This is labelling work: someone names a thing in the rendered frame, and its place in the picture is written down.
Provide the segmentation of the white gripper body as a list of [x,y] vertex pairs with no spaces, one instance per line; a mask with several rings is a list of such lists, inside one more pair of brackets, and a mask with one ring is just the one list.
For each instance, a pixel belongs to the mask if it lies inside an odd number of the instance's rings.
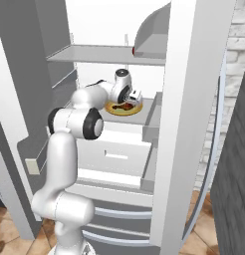
[[129,97],[127,102],[132,104],[132,105],[140,105],[140,104],[142,104],[142,94],[140,94],[137,98]]

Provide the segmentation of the brown chicken drumstick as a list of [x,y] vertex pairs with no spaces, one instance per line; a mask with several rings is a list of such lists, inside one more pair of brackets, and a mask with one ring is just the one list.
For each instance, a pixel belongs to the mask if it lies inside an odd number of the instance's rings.
[[134,108],[134,105],[130,104],[130,103],[124,103],[122,105],[114,105],[112,106],[112,109],[116,110],[116,109],[123,109],[124,111],[129,111],[131,109]]

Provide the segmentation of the short grey fridge shelf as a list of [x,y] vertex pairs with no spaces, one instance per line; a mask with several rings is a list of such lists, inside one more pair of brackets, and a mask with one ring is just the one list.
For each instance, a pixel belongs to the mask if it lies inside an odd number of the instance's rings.
[[115,116],[108,113],[105,109],[102,109],[100,114],[105,122],[144,125],[151,110],[152,103],[153,99],[143,99],[141,111],[132,116]]

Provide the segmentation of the white fridge crisper drawer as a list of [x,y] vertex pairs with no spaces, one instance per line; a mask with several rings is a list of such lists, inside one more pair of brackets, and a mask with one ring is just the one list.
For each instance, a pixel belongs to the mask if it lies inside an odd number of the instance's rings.
[[78,178],[140,187],[151,143],[139,133],[104,130],[95,140],[78,139]]

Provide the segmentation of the long grey fridge shelf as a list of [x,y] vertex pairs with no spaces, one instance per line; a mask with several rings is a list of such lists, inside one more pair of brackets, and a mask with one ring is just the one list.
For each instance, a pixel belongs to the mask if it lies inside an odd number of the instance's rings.
[[124,64],[163,66],[165,59],[137,57],[132,53],[132,47],[70,45],[48,57],[49,62],[77,62],[100,64]]

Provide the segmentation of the grey fridge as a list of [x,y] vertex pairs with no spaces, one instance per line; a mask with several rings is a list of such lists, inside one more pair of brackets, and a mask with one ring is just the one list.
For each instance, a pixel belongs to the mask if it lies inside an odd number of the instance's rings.
[[[132,89],[129,96],[137,98],[140,94],[140,91]],[[104,129],[139,133],[142,141],[151,143],[145,170],[140,180],[140,187],[120,186],[113,183],[78,178],[77,183],[70,188],[72,192],[89,196],[94,201],[96,208],[152,212],[162,93],[156,93],[152,99],[151,110],[144,125],[105,122]],[[149,240],[150,223],[151,218],[119,219],[96,214],[92,224],[86,228],[86,231],[113,238]],[[151,244],[148,247],[112,246],[118,249],[129,249],[130,252],[138,255],[154,255],[156,253],[156,248]]]

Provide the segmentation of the yellow plate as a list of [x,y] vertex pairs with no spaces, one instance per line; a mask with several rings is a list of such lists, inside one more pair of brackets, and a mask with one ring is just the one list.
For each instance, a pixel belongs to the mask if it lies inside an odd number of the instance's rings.
[[105,104],[105,110],[112,114],[112,115],[115,115],[115,116],[132,116],[134,114],[137,114],[138,112],[141,111],[142,109],[142,104],[140,105],[134,105],[134,108],[129,110],[129,111],[124,111],[123,109],[112,109],[112,106],[114,105],[122,105],[122,104],[116,104],[116,103],[113,103],[113,102],[107,102]]

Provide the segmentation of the curved grey door compartment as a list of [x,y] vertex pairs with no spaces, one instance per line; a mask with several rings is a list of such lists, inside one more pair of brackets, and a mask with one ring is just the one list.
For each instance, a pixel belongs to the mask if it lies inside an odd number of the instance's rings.
[[140,25],[134,40],[135,57],[164,59],[166,56],[171,3],[151,13]]

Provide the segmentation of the beige block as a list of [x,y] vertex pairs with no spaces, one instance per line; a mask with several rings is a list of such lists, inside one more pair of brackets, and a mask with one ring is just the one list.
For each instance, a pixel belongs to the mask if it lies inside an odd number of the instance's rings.
[[38,165],[36,158],[26,158],[25,159],[27,169],[31,175],[39,175],[40,167]]

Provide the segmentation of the dark grey cabinet panel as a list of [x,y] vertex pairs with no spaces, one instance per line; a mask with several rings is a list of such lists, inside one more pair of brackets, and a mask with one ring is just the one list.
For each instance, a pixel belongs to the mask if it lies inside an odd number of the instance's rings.
[[245,255],[245,72],[211,187],[220,255]]

